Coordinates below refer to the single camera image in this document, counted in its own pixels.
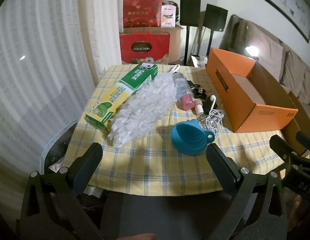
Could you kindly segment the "person right hand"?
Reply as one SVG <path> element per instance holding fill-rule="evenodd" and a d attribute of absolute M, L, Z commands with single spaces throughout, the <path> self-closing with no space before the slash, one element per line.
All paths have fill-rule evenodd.
<path fill-rule="evenodd" d="M 292 231 L 299 224 L 299 211 L 301 202 L 302 197 L 300 195 L 297 195 L 294 198 L 293 206 L 291 208 L 290 215 L 288 217 L 288 226 L 287 226 L 288 232 Z"/>

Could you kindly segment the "person left hand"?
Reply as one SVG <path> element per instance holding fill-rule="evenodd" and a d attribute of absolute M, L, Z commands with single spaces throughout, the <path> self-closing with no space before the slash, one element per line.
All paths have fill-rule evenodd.
<path fill-rule="evenodd" d="M 135 236 L 120 237 L 117 240 L 156 240 L 157 236 L 154 233 L 143 233 Z"/>

